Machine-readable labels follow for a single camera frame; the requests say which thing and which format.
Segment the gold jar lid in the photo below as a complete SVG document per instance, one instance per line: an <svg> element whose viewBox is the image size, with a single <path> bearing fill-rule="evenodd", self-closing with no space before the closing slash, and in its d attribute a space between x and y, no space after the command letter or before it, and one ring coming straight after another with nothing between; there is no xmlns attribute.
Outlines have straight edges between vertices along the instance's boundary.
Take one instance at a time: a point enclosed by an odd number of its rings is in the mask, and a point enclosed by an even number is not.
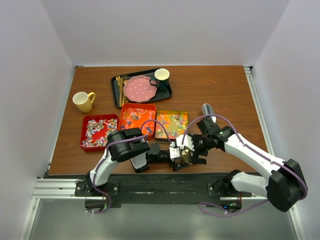
<svg viewBox="0 0 320 240"><path fill-rule="evenodd" d="M181 151L181 158L184 162L190 164L191 163L191 154L189 149L184 149Z"/></svg>

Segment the gold tin of gummies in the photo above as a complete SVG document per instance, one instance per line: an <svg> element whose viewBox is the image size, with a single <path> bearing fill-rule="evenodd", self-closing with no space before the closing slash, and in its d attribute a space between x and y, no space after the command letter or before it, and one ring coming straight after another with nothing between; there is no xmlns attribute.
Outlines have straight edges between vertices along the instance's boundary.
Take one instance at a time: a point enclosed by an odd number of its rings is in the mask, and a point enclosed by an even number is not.
<svg viewBox="0 0 320 240"><path fill-rule="evenodd" d="M166 129L171 140L183 135L189 125L189 113L177 110L158 110L156 120Z"/></svg>

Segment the metal scoop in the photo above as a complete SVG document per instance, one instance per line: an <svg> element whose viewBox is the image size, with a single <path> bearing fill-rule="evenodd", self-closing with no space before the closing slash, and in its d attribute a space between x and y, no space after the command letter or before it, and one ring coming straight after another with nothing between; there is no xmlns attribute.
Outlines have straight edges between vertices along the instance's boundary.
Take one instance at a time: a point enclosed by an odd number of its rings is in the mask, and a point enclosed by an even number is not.
<svg viewBox="0 0 320 240"><path fill-rule="evenodd" d="M209 117L212 119L212 121L213 121L214 123L216 123L217 118L216 118L216 116L215 116L215 112L214 112L214 110L213 110L213 107L212 107L210 104L204 103L204 104L202 105L201 109L202 109L203 115L209 115Z"/></svg>

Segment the orange tin of lollipops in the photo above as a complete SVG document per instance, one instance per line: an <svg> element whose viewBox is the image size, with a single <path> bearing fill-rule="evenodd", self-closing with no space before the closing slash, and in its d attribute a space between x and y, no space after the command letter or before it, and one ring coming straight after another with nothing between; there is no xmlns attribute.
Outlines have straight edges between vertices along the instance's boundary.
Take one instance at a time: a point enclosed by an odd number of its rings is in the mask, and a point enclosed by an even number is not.
<svg viewBox="0 0 320 240"><path fill-rule="evenodd" d="M154 104L125 103L121 108L118 130L139 128L148 140L155 136L157 107Z"/></svg>

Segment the red tin of candies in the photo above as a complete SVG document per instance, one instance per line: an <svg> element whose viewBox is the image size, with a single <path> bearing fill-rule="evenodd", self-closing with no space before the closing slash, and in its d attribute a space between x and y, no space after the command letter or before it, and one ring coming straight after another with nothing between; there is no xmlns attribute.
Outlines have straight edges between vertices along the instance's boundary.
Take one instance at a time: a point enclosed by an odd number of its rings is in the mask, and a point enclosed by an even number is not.
<svg viewBox="0 0 320 240"><path fill-rule="evenodd" d="M108 135L117 130L119 117L116 114L88 115L83 118L80 148L86 153L103 152Z"/></svg>

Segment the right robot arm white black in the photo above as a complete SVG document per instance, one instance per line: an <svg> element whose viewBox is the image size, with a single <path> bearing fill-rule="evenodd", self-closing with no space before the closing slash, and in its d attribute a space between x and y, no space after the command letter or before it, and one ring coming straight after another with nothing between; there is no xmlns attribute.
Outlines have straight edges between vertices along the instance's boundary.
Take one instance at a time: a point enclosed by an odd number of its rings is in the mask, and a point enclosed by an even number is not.
<svg viewBox="0 0 320 240"><path fill-rule="evenodd" d="M194 149L198 154L213 148L231 154L259 174L252 175L233 170L213 184L215 191L233 197L247 192L267 198L279 211L288 211L296 202L308 195L308 187L302 169L297 161L287 161L271 155L246 140L231 122L220 128L213 115L203 115L192 121L202 135L194 135Z"/></svg>

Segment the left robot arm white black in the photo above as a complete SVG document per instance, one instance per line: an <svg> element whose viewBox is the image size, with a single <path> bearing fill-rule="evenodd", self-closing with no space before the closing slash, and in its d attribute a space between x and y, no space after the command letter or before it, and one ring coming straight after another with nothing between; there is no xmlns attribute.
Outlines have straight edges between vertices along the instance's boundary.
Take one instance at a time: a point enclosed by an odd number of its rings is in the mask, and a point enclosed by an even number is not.
<svg viewBox="0 0 320 240"><path fill-rule="evenodd" d="M147 137L138 127L112 132L107 137L103 156L85 176L86 191L99 196L119 163L129 160L135 172L141 173L148 169L149 163L170 163L182 156L183 148L176 141L171 141L168 150L162 150L157 143L148 144Z"/></svg>

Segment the black serving tray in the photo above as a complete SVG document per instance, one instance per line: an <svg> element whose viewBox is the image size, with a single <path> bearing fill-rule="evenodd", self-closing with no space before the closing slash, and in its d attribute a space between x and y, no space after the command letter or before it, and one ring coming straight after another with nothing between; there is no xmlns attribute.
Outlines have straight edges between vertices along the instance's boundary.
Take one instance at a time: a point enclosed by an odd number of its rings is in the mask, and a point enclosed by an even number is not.
<svg viewBox="0 0 320 240"><path fill-rule="evenodd" d="M159 68L152 68L152 69L147 69L147 70L141 70L141 71L136 71L136 72L131 72L131 73L120 74L119 76L123 77L124 80L129 80L132 77L136 77L136 76L146 76L146 77L153 78L155 76L156 70L158 70L158 69ZM119 88L116 76L113 76L110 79L110 86L111 86L111 92L112 92L114 105L117 108L121 108L120 88ZM171 89L171 86L168 85L167 89L157 90L155 93L155 96L153 98L151 98L150 100L144 101L143 103L149 103L149 102L168 99L172 96L172 94L173 94L173 91Z"/></svg>

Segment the pink polka dot plate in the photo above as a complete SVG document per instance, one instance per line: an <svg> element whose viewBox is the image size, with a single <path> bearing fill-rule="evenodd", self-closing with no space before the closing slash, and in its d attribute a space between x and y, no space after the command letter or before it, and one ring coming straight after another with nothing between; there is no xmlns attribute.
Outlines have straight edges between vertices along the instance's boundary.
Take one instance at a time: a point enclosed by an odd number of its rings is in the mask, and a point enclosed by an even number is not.
<svg viewBox="0 0 320 240"><path fill-rule="evenodd" d="M123 92L132 102L142 103L151 100L157 92L157 87L150 84L151 78L138 75L126 81Z"/></svg>

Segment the dark green mug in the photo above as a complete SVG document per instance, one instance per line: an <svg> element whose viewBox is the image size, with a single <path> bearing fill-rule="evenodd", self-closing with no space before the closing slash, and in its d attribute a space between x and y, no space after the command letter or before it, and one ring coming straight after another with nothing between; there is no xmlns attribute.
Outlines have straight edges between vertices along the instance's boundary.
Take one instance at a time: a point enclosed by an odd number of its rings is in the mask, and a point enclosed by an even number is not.
<svg viewBox="0 0 320 240"><path fill-rule="evenodd" d="M169 86L170 72L165 68L157 69L154 72L154 78L149 80L151 86L157 87L158 90L166 90Z"/></svg>

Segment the gold cutlery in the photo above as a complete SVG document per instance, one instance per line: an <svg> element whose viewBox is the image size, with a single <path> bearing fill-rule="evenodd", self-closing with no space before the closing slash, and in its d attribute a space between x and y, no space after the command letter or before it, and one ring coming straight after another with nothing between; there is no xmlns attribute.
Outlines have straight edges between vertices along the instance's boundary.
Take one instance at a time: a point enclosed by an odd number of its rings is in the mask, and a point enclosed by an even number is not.
<svg viewBox="0 0 320 240"><path fill-rule="evenodd" d="M127 103L129 100L124 94L124 86L127 83L127 79L124 79L122 76L116 76L116 81L119 86L119 105L122 107L125 103Z"/></svg>

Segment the yellow mug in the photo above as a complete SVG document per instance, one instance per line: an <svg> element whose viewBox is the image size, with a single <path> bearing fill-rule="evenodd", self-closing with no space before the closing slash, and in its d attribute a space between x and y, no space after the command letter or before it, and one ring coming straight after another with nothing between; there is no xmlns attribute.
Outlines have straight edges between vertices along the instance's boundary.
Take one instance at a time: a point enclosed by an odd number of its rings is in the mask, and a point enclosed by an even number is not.
<svg viewBox="0 0 320 240"><path fill-rule="evenodd" d="M96 94L94 92L86 93L84 91L77 92L72 97L72 102L83 113L88 113L92 110L93 102L95 101Z"/></svg>

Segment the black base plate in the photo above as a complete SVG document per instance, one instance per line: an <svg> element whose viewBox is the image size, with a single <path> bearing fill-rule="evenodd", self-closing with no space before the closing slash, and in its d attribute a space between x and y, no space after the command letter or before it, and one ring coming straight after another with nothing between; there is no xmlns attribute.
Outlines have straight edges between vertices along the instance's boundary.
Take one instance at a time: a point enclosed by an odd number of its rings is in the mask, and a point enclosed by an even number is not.
<svg viewBox="0 0 320 240"><path fill-rule="evenodd" d="M76 197L102 197L108 193L114 208L122 204L197 205L219 204L253 197L249 192L223 193L215 186L225 173L112 174L100 191L90 191L84 181L75 188Z"/></svg>

